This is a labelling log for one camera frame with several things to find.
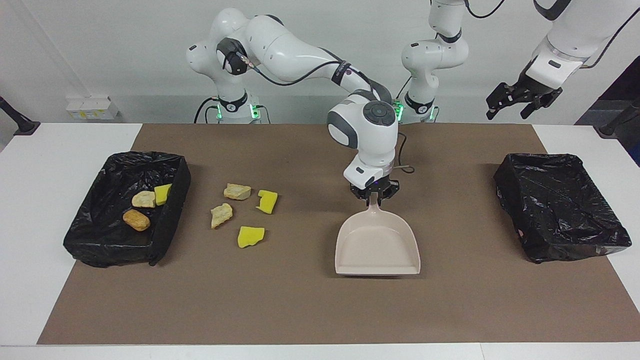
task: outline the beige chunk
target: beige chunk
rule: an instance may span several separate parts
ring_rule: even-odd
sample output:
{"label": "beige chunk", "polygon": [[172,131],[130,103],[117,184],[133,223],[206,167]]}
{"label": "beige chunk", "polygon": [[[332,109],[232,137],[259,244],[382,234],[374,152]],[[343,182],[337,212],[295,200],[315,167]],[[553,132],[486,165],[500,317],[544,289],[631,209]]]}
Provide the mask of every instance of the beige chunk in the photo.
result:
{"label": "beige chunk", "polygon": [[136,208],[154,208],[156,206],[156,193],[139,192],[136,195],[133,195],[131,205]]}
{"label": "beige chunk", "polygon": [[211,209],[211,216],[211,229],[215,229],[220,224],[234,216],[234,211],[231,208],[231,205],[225,202],[224,204]]}
{"label": "beige chunk", "polygon": [[234,200],[245,200],[251,196],[251,186],[227,184],[225,197]]}
{"label": "beige chunk", "polygon": [[129,210],[122,215],[122,220],[135,230],[144,231],[151,226],[151,220],[138,210]]}

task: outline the tabletop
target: tabletop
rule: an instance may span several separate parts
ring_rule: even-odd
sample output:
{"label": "tabletop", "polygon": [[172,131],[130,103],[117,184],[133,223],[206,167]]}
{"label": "tabletop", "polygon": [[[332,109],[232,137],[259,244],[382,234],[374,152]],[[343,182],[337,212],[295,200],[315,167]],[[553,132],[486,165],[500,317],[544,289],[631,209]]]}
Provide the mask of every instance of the tabletop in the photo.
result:
{"label": "tabletop", "polygon": [[[140,128],[140,124],[43,124],[33,136],[16,137],[0,152],[0,229],[5,239],[0,244],[0,357],[633,359],[640,354],[640,343],[36,346],[74,264],[60,245],[68,225],[104,159],[130,150]],[[640,170],[617,141],[599,138],[590,127],[534,129],[547,152],[568,152],[583,160],[632,239],[640,238],[636,218]],[[639,258],[636,247],[609,256],[636,307]]]}

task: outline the food item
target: food item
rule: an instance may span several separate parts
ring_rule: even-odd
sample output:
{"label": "food item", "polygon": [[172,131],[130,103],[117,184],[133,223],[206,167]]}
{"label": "food item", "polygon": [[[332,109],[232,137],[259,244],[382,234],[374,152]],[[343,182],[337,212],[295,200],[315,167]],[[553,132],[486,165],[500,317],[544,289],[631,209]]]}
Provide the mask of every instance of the food item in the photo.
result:
{"label": "food item", "polygon": [[215,229],[220,224],[234,216],[234,211],[231,208],[231,205],[225,202],[224,204],[211,209],[211,216],[211,229]]}
{"label": "food item", "polygon": [[263,227],[241,226],[238,234],[238,246],[245,248],[249,245],[255,245],[258,241],[264,239]]}
{"label": "food item", "polygon": [[227,184],[224,196],[233,200],[245,200],[251,196],[251,186]]}
{"label": "food item", "polygon": [[156,194],[156,205],[164,205],[166,203],[166,198],[169,196],[170,189],[171,184],[156,186],[154,188],[154,193]]}
{"label": "food item", "polygon": [[278,200],[278,193],[260,190],[258,196],[260,197],[260,206],[256,206],[256,208],[264,213],[271,214],[273,207],[276,205],[276,200]]}
{"label": "food item", "polygon": [[154,208],[156,206],[156,193],[146,191],[139,192],[133,195],[131,205],[136,208]]}
{"label": "food item", "polygon": [[147,230],[151,226],[151,220],[145,214],[134,209],[124,213],[122,220],[137,231]]}

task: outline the white wall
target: white wall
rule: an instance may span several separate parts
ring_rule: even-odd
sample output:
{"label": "white wall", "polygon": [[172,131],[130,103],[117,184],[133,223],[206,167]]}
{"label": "white wall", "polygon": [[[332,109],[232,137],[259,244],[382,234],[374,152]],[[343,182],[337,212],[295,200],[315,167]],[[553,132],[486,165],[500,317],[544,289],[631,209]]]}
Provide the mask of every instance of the white wall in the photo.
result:
{"label": "white wall", "polygon": [[[184,54],[207,35],[224,7],[237,7],[247,16],[279,16],[298,37],[331,49],[394,95],[408,76],[400,62],[402,48],[433,37],[426,0],[0,0],[0,94],[41,121],[69,121],[65,96],[77,91],[8,6],[20,1],[86,88],[112,96],[125,122],[188,122],[200,99],[216,93],[208,78],[191,71]],[[497,2],[471,4],[477,13],[486,13]],[[438,72],[439,121],[486,122],[484,98],[499,82],[515,82],[549,28],[531,0],[506,1],[485,20],[466,15],[463,35],[470,55],[461,67]],[[537,111],[527,122],[573,124],[640,53],[638,34],[640,18],[625,28],[599,66],[578,71],[553,107]],[[248,88],[269,99],[271,115],[280,121],[324,119],[324,114],[301,113],[305,107],[297,106],[297,98],[285,96],[321,96],[318,101],[324,104],[333,100],[326,96],[343,94],[323,80],[278,88],[256,74],[245,78]],[[280,101],[288,105],[279,106]],[[503,110],[494,122],[523,122],[521,108]],[[0,142],[7,137],[6,128],[12,128],[2,116]]]}

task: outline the black pole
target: black pole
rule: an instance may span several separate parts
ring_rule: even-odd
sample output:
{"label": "black pole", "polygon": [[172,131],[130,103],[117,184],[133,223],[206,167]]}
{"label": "black pole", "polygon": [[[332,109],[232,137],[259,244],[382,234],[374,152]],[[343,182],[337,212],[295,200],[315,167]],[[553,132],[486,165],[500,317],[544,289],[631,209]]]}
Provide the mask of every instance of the black pole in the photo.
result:
{"label": "black pole", "polygon": [[4,110],[4,112],[9,115],[13,121],[18,125],[18,130],[13,133],[14,135],[31,135],[33,134],[38,126],[40,126],[39,121],[31,121],[29,118],[19,113],[16,109],[14,109],[8,102],[5,101],[3,97],[0,96],[0,109]]}
{"label": "black pole", "polygon": [[620,124],[624,124],[637,116],[638,111],[640,111],[640,97],[634,100],[631,105],[624,109],[615,119],[606,125],[596,127],[596,132],[601,138],[615,138],[614,133],[616,132],[616,128]]}

